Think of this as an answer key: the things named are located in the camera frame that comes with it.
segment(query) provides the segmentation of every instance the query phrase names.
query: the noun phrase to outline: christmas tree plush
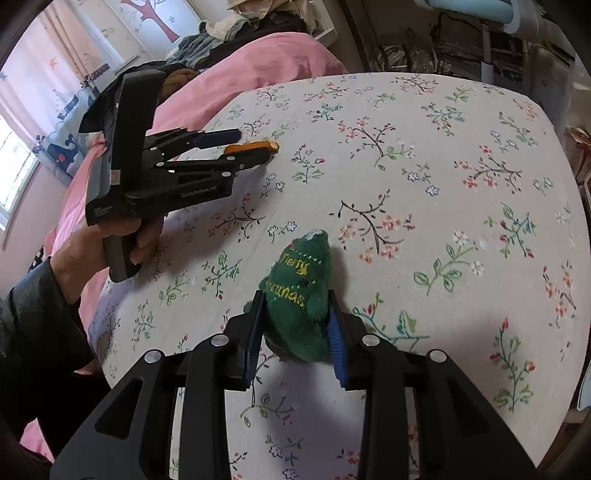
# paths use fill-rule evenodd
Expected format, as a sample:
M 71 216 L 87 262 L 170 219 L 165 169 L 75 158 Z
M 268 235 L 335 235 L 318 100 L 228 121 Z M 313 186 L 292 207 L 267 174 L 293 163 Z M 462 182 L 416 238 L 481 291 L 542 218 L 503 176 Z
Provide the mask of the christmas tree plush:
M 261 280 L 268 306 L 265 340 L 281 356 L 326 361 L 330 247 L 324 230 L 313 230 L 283 250 Z

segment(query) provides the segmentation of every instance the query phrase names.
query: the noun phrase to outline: white table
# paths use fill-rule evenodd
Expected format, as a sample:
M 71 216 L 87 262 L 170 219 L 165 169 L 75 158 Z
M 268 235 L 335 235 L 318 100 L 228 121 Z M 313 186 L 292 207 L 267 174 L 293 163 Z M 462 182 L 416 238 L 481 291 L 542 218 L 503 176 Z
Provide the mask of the white table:
M 342 307 L 401 349 L 446 351 L 539 463 L 580 374 L 591 302 L 582 204 L 542 110 L 480 83 L 373 73 L 243 93 L 207 128 L 235 127 L 280 151 L 241 172 L 232 197 L 170 214 L 158 257 L 106 285 L 90 334 L 109 382 L 148 349 L 222 330 L 282 249 L 322 228 Z M 235 478 L 351 478 L 362 393 L 342 391 L 330 365 L 266 348 L 259 365 L 254 396 L 226 395 Z M 178 419 L 174 437 L 173 476 Z

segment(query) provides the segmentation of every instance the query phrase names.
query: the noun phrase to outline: pink bedding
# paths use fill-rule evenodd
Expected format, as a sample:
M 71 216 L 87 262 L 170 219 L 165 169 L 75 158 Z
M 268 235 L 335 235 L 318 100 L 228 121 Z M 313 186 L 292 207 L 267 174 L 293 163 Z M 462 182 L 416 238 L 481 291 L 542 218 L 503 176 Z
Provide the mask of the pink bedding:
M 311 36 L 303 33 L 269 35 L 240 48 L 172 95 L 156 110 L 154 126 L 149 133 L 177 127 L 203 128 L 242 92 L 291 80 L 344 73 L 347 73 L 344 65 Z M 84 217 L 90 165 L 104 149 L 104 144 L 97 142 L 72 180 L 59 223 L 44 242 L 48 255 L 59 248 Z M 82 292 L 80 318 L 86 330 L 107 276 L 107 270 L 96 274 Z M 27 429 L 21 443 L 46 454 L 46 448 L 40 449 L 39 434 L 38 428 Z

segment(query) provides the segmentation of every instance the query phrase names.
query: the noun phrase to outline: window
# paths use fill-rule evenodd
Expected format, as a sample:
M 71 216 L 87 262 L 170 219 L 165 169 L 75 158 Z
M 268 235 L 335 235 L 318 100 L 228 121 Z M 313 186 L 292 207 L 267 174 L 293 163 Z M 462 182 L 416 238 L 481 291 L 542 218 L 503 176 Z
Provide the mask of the window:
M 36 164 L 36 156 L 0 116 L 0 230 L 6 228 Z

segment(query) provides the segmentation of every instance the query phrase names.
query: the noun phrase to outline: metal screw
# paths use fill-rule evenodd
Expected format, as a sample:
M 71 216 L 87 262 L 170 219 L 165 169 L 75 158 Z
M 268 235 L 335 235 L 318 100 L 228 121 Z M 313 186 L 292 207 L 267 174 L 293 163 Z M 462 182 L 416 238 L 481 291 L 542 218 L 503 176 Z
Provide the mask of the metal screw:
M 215 337 L 212 338 L 212 345 L 213 346 L 224 346 L 224 345 L 227 345 L 229 341 L 230 341 L 230 339 L 227 336 L 225 336 L 223 333 L 220 333 L 219 335 L 216 335 Z
M 447 360 L 447 355 L 445 354 L 445 352 L 442 352 L 441 350 L 433 350 L 429 354 L 429 357 L 431 358 L 431 360 L 437 362 L 438 364 L 442 364 L 445 360 Z
M 146 360 L 146 363 L 149 364 L 154 364 L 161 358 L 162 354 L 157 350 L 150 350 L 149 352 L 146 352 L 146 354 L 144 355 L 144 360 Z
M 379 345 L 379 338 L 375 335 L 364 335 L 361 339 L 365 346 L 377 346 Z

